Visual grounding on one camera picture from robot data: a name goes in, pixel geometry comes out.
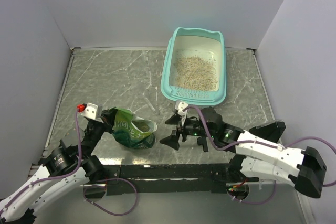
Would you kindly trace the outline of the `clear plastic scoop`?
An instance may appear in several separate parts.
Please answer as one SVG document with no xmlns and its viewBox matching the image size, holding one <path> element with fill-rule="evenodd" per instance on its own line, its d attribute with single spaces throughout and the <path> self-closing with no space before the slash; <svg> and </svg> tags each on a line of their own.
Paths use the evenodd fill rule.
<svg viewBox="0 0 336 224">
<path fill-rule="evenodd" d="M 154 115 L 160 115 L 160 111 L 154 106 L 154 104 L 149 100 L 149 98 L 147 96 L 144 96 L 144 100 L 147 103 L 147 105 L 149 106 L 149 108 L 152 110 Z"/>
</svg>

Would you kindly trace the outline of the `green cat litter bag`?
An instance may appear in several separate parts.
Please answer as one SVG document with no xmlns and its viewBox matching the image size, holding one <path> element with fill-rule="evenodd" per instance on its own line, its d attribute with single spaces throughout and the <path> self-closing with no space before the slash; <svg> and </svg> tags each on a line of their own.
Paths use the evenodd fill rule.
<svg viewBox="0 0 336 224">
<path fill-rule="evenodd" d="M 150 149 L 156 139 L 157 123 L 136 116 L 131 110 L 114 108 L 113 137 L 126 148 Z"/>
</svg>

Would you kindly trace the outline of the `teal cat litter box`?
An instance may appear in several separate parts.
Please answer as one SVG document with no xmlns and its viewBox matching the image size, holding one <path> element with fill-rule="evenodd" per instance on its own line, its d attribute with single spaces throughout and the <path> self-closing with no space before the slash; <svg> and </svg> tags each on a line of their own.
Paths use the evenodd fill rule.
<svg viewBox="0 0 336 224">
<path fill-rule="evenodd" d="M 214 63 L 217 85 L 215 90 L 202 91 L 178 87 L 174 63 L 182 57 L 200 57 Z M 208 107 L 222 103 L 226 97 L 226 49 L 220 31 L 200 28 L 177 28 L 171 37 L 162 70 L 161 92 L 169 100 Z"/>
</svg>

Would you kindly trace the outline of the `black right arm base block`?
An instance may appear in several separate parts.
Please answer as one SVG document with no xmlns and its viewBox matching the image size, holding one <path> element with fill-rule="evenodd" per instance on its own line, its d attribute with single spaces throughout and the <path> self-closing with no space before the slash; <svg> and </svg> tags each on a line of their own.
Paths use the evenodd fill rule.
<svg viewBox="0 0 336 224">
<path fill-rule="evenodd" d="M 259 126 L 254 126 L 248 131 L 264 140 L 268 140 L 273 143 L 278 143 L 283 132 L 286 129 L 286 124 L 282 120 L 273 120 L 268 123 L 264 123 Z"/>
</svg>

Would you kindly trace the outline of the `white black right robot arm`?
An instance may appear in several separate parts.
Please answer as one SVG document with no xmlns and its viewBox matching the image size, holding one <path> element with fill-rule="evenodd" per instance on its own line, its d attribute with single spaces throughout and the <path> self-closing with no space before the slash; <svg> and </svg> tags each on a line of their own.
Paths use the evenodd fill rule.
<svg viewBox="0 0 336 224">
<path fill-rule="evenodd" d="M 187 116 L 191 108 L 198 112 L 198 119 Z M 321 197 L 327 166 L 315 148 L 308 146 L 302 150 L 264 140 L 225 123 L 213 107 L 179 107 L 166 124 L 176 128 L 160 143 L 175 150 L 179 150 L 180 141 L 196 136 L 204 152 L 211 143 L 218 151 L 234 153 L 240 163 L 229 168 L 229 175 L 235 181 L 243 178 L 274 180 L 291 185 L 310 198 Z"/>
</svg>

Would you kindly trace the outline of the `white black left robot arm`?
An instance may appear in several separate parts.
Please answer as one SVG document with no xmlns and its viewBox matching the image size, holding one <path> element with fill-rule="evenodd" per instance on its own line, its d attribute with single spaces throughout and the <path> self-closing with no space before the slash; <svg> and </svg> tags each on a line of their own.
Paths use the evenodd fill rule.
<svg viewBox="0 0 336 224">
<path fill-rule="evenodd" d="M 1 223 L 33 223 L 38 211 L 75 187 L 98 183 L 104 168 L 92 154 L 105 132 L 113 133 L 117 110 L 102 111 L 99 121 L 89 119 L 86 129 L 75 122 L 74 134 L 68 134 L 39 168 L 18 190 L 1 200 Z"/>
</svg>

